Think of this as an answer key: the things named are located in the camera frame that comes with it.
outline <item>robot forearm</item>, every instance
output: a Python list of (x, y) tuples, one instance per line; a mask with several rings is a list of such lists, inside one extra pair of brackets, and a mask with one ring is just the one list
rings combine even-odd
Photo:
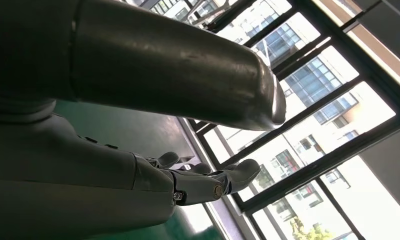
[(284, 93), (250, 49), (112, 0), (0, 1), (0, 94), (272, 130)]

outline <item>black window frame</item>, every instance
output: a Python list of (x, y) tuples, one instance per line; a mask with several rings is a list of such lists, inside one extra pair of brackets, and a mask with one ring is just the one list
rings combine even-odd
[[(223, 30), (232, 22), (232, 20), (249, 8), (254, 2), (255, 1), (252, 0), (238, 0), (231, 9), (227, 10), (221, 16), (215, 18), (207, 26), (207, 29), (213, 33)], [(278, 65), (272, 66), (271, 70), (276, 77), (279, 80), (285, 79), (307, 62), (318, 56), (319, 53), (329, 46), (333, 46), (352, 65), (352, 67), (357, 70), (359, 76), (349, 82), (346, 82), (325, 97), (314, 102), (305, 110), (286, 121), (280, 128), (270, 132), (265, 132), (256, 138), (251, 144), (242, 148), (238, 153), (230, 154), (231, 157), (222, 163), (218, 161), (212, 149), (210, 148), (209, 143), (204, 138), (204, 134), (215, 129), (217, 125), (213, 123), (199, 122), (195, 125), (192, 125), (192, 127), (213, 165), (216, 167), (216, 169), (221, 170), (228, 165), (238, 163), (240, 160), (244, 159), (255, 150), (280, 136), (282, 133), (288, 131), (296, 124), (302, 122), (310, 116), (313, 116), (313, 114), (317, 113), (328, 103), (338, 99), (345, 93), (348, 93), (353, 87), (365, 82), (395, 112), (395, 116), (369, 130), (366, 134), (360, 134), (356, 136), (354, 139), (344, 143), (332, 152), (327, 153), (309, 165), (304, 166), (287, 178), (276, 182), (272, 186), (246, 201), (243, 201), (237, 193), (232, 195), (241, 212), (246, 214), (253, 226), (255, 226), (259, 236), (262, 239), (266, 239), (258, 227), (256, 220), (253, 218), (253, 214), (260, 210), (266, 211), (266, 208), (272, 203), (275, 203), (288, 194), (293, 193), (302, 186), (305, 186), (312, 181), (316, 181), (320, 189), (351, 228), (352, 232), (359, 240), (364, 240), (365, 238), (349, 219), (347, 214), (338, 204), (320, 177), (324, 176), (328, 171), (336, 169), (342, 163), (349, 160), (351, 157), (356, 156), (364, 149), (400, 130), (400, 85), (347, 35), (348, 31), (350, 31), (354, 26), (357, 26), (358, 19), (360, 19), (366, 13), (366, 11), (374, 8), (380, 2), (371, 5), (365, 11), (359, 12), (356, 16), (342, 26), (338, 26), (335, 22), (333, 22), (332, 19), (312, 0), (287, 0), (287, 2), (291, 4), (291, 9), (281, 14), (269, 25), (265, 26), (243, 45), (248, 48), (253, 47), (259, 41), (285, 23), (295, 13), (301, 13), (306, 20), (308, 20), (319, 31), (320, 36), (307, 43), (304, 47), (293, 53), (291, 56), (285, 58)], [(330, 39), (318, 46), (327, 38)], [(336, 119), (342, 115), (343, 114), (335, 116), (333, 119)], [(281, 232), (281, 229), (277, 224), (274, 225), (274, 223), (272, 223), (272, 225), (275, 227), (278, 233)], [(281, 235), (280, 237), (281, 239), (286, 239), (285, 236)]]
[(332, 185), (338, 184), (337, 181), (341, 180), (341, 181), (343, 181), (343, 183), (346, 184), (346, 186), (347, 186), (346, 189), (349, 189), (351, 187), (350, 183), (346, 180), (344, 175), (338, 170), (337, 167), (328, 171), (327, 173), (325, 173), (324, 176), (325, 176), (325, 179), (329, 182), (329, 184), (332, 184)]

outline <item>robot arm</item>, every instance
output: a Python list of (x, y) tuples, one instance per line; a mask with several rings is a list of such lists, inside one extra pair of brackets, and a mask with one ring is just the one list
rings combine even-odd
[(90, 236), (165, 222), (176, 205), (245, 188), (246, 160), (209, 175), (158, 169), (77, 136), (55, 99), (250, 130), (285, 120), (251, 50), (112, 0), (0, 1), (0, 237)]
[(0, 1), (0, 97), (10, 94), (258, 131), (286, 112), (278, 80), (250, 49), (113, 0)]

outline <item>green floor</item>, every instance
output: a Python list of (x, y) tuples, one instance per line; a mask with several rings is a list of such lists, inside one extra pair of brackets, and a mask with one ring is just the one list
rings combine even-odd
[[(66, 117), (77, 133), (101, 144), (118, 146), (145, 157), (159, 157), (173, 151), (180, 156), (193, 153), (184, 139), (176, 118), (154, 113), (120, 109), (88, 103), (58, 102), (55, 112)], [(114, 235), (104, 235), (93, 240), (221, 240), (206, 211), (183, 213), (177, 208), (166, 223)], [(193, 231), (189, 218), (202, 215), (205, 230)]]

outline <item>screw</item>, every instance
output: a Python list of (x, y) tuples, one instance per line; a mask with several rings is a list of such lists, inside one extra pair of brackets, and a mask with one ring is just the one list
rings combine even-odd
[(213, 189), (213, 196), (215, 199), (220, 199), (222, 197), (223, 188), (221, 185), (216, 185)]
[(179, 191), (173, 193), (173, 199), (176, 201), (182, 200), (183, 196), (184, 196), (183, 193)]

